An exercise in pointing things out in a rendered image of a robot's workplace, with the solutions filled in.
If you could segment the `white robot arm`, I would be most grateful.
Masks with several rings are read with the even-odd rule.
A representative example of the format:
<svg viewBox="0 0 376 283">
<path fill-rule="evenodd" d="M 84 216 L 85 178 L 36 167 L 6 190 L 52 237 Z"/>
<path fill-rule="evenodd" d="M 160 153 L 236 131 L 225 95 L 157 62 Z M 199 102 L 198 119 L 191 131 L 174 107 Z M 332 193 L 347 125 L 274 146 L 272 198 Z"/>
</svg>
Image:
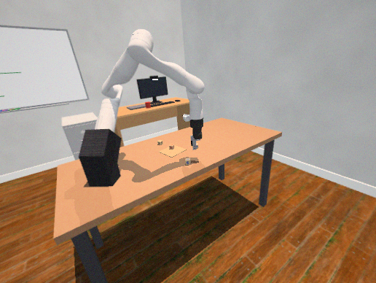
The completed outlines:
<svg viewBox="0 0 376 283">
<path fill-rule="evenodd" d="M 114 132 L 122 97 L 121 85 L 131 80 L 139 63 L 185 86 L 189 99 L 189 110 L 198 111 L 203 109 L 202 100 L 198 97 L 198 94 L 204 91 L 203 82 L 177 64 L 157 59 L 153 56 L 152 49 L 153 38 L 148 31 L 139 29 L 133 32 L 126 51 L 122 54 L 109 78 L 102 86 L 102 94 L 109 98 L 102 101 L 95 129 L 110 129 Z"/>
</svg>

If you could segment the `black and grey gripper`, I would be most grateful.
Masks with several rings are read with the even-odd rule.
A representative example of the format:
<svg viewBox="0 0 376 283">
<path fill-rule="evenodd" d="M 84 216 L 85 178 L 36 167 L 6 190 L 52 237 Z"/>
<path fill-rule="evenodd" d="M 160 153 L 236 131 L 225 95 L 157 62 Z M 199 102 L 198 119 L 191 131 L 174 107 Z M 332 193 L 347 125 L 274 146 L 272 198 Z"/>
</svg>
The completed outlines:
<svg viewBox="0 0 376 283">
<path fill-rule="evenodd" d="M 185 122 L 190 121 L 190 127 L 192 128 L 191 146 L 193 150 L 197 149 L 196 141 L 200 141 L 202 137 L 203 127 L 203 110 L 189 111 L 189 115 L 183 115 Z"/>
</svg>

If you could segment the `tan flat mat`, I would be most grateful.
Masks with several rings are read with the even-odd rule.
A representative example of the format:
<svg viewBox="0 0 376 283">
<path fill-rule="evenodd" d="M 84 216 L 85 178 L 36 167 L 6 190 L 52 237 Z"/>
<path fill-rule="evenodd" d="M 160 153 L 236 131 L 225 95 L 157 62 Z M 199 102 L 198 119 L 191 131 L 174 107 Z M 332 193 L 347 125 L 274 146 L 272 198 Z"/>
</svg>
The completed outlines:
<svg viewBox="0 0 376 283">
<path fill-rule="evenodd" d="M 170 150 L 169 147 L 167 147 L 167 148 L 165 148 L 165 149 L 163 149 L 159 152 L 172 158 L 172 157 L 174 157 L 174 156 L 178 155 L 179 153 L 186 150 L 186 149 L 178 147 L 176 145 L 174 145 L 174 147 L 175 148 L 173 150 Z"/>
</svg>

